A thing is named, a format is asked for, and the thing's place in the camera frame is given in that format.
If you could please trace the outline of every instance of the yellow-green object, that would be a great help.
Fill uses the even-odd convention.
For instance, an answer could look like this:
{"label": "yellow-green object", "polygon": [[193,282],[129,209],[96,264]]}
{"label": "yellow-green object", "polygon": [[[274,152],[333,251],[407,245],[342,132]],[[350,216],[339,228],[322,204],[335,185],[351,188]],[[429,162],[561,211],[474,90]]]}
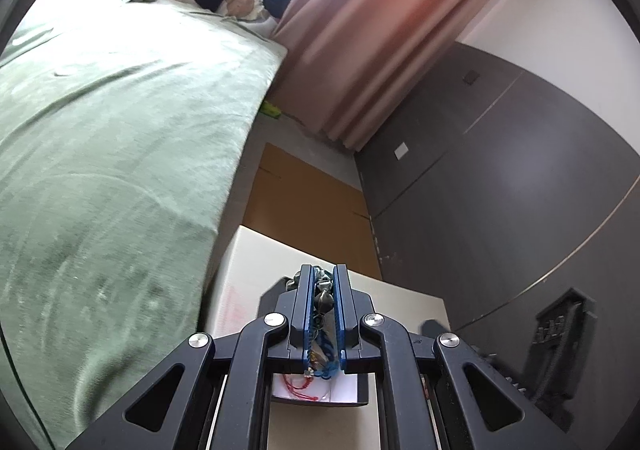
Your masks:
{"label": "yellow-green object", "polygon": [[277,106],[269,103],[266,99],[263,100],[262,104],[260,105],[259,112],[262,112],[264,115],[268,115],[269,117],[273,117],[274,119],[279,118],[280,114],[282,114],[282,110],[280,110]]}

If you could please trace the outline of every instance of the brown cardboard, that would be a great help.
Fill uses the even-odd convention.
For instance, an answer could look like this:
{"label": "brown cardboard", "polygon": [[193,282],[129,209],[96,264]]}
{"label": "brown cardboard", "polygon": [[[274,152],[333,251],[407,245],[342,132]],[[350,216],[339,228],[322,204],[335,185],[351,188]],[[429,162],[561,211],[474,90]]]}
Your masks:
{"label": "brown cardboard", "polygon": [[242,224],[382,280],[362,192],[266,144]]}

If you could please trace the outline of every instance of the bed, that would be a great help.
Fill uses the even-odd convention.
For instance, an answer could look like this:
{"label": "bed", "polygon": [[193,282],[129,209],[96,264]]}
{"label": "bed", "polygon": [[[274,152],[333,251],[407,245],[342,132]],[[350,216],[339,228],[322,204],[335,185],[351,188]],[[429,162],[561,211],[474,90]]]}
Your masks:
{"label": "bed", "polygon": [[40,448],[64,448],[195,330],[284,54],[171,0],[38,0],[14,34],[0,57],[0,388]]}

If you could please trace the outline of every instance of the dark gray wall panel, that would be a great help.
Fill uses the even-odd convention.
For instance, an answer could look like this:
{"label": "dark gray wall panel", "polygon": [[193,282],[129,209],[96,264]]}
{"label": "dark gray wall panel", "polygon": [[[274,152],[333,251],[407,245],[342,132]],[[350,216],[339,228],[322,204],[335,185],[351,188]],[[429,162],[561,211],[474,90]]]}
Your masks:
{"label": "dark gray wall panel", "polygon": [[575,249],[638,173],[604,121],[526,72],[374,218],[383,279],[442,297],[450,323],[465,324]]}
{"label": "dark gray wall panel", "polygon": [[611,220],[546,281],[460,330],[467,342],[522,370],[535,315],[570,287],[596,301],[596,334],[574,400],[570,435],[603,450],[640,400],[640,187]]}
{"label": "dark gray wall panel", "polygon": [[[473,84],[463,78],[471,71]],[[507,89],[521,68],[456,43],[356,154],[371,216],[387,207]],[[404,157],[394,150],[404,142]]]}

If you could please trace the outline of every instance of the red string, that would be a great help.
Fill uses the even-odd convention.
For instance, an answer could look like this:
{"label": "red string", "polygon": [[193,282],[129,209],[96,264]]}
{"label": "red string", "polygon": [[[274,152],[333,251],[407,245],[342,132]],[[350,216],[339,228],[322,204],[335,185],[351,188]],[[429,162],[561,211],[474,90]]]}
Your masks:
{"label": "red string", "polygon": [[282,380],[284,381],[284,385],[287,387],[287,390],[289,390],[289,392],[293,394],[296,398],[300,398],[301,400],[307,400],[307,401],[318,401],[320,399],[317,396],[308,396],[306,394],[301,394],[300,392],[298,392],[299,390],[305,390],[306,387],[311,385],[311,382],[314,380],[313,378],[305,376],[305,383],[303,383],[302,386],[294,386],[293,383],[291,383],[287,379],[286,374],[282,375]]}

